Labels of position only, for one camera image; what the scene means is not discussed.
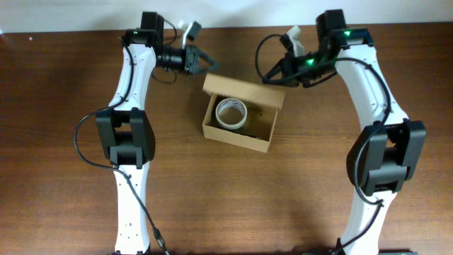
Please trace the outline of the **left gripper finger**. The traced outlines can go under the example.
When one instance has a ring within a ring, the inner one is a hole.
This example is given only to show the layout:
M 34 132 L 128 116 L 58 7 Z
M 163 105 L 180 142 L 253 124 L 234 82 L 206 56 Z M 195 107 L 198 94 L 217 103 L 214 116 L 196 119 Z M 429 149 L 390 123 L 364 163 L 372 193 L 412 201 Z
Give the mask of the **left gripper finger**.
M 215 71 L 219 68 L 219 65 L 216 63 L 216 64 L 213 64 L 209 67 L 205 67 L 205 68 L 197 68 L 195 71 L 194 71 L 194 75 L 198 75 L 198 74 L 206 74 L 208 72 L 211 72 L 211 71 Z
M 210 65 L 210 67 L 219 66 L 218 61 L 215 58 L 213 58 L 212 56 L 210 56 L 209 54 L 207 54 L 206 52 L 199 50 L 199 56 L 202 60 L 206 61 Z

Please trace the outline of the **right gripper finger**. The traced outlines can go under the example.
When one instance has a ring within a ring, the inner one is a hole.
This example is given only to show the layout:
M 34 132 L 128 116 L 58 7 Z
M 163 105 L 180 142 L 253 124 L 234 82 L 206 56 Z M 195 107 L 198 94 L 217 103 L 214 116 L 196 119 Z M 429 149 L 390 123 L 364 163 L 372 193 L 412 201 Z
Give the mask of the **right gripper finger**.
M 274 86 L 286 86 L 286 87 L 298 87 L 299 82 L 294 78 L 286 77 L 281 79 L 269 79 L 266 77 L 262 78 L 264 84 L 274 85 Z
M 285 63 L 286 60 L 285 58 L 280 59 L 274 67 L 270 69 L 263 77 L 269 78 L 269 79 L 281 79 L 286 77 L 286 71 L 285 71 Z

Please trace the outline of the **cardboard box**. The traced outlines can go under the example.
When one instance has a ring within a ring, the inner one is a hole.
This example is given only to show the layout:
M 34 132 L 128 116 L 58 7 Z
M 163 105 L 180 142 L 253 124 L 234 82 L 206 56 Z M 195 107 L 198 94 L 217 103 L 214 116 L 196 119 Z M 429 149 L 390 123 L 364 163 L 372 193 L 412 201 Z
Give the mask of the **cardboard box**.
M 210 102 L 202 122 L 207 139 L 267 152 L 285 91 L 218 74 L 207 74 L 202 90 Z

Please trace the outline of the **white masking tape roll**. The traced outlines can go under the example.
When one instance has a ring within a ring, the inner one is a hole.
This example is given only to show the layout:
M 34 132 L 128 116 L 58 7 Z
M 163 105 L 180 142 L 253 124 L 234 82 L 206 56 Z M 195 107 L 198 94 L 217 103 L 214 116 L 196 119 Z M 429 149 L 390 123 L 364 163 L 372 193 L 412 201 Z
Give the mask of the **white masking tape roll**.
M 220 101 L 215 108 L 217 123 L 226 130 L 242 128 L 248 117 L 245 103 L 237 98 L 226 98 Z

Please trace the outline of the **black pen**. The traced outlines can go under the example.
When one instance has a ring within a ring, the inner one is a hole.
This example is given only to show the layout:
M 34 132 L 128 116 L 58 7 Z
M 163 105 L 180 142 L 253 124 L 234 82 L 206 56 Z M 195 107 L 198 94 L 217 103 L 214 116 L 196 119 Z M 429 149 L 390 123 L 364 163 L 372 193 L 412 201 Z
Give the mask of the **black pen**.
M 250 138 L 253 138 L 253 139 L 258 139 L 260 140 L 261 138 L 257 137 L 257 136 L 254 136 L 254 135 L 245 135 L 247 137 L 250 137 Z

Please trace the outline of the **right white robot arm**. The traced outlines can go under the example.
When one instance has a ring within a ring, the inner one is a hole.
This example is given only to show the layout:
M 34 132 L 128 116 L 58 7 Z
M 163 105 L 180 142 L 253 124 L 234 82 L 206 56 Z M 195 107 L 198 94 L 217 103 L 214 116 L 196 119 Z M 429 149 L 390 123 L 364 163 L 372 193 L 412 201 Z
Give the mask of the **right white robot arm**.
M 318 49 L 306 52 L 293 26 L 279 35 L 285 56 L 266 74 L 269 85 L 311 88 L 340 75 L 355 107 L 361 133 L 346 159 L 354 187 L 344 233 L 330 254 L 380 254 L 386 214 L 412 179 L 426 137 L 422 121 L 411 120 L 392 95 L 367 28 L 350 28 L 340 9 L 316 18 Z

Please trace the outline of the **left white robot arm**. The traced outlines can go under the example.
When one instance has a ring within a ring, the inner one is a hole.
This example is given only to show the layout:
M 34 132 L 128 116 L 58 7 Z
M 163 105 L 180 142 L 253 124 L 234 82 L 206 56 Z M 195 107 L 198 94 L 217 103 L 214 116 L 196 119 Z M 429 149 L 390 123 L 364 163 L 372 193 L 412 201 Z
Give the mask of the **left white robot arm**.
M 191 45 L 202 26 L 181 21 L 180 46 L 164 44 L 164 18 L 144 12 L 141 25 L 121 36 L 123 66 L 108 109 L 96 114 L 105 158 L 114 168 L 117 186 L 115 254 L 148 254 L 146 183 L 155 155 L 154 131 L 145 112 L 149 80 L 157 67 L 197 75 L 218 67 L 213 57 Z

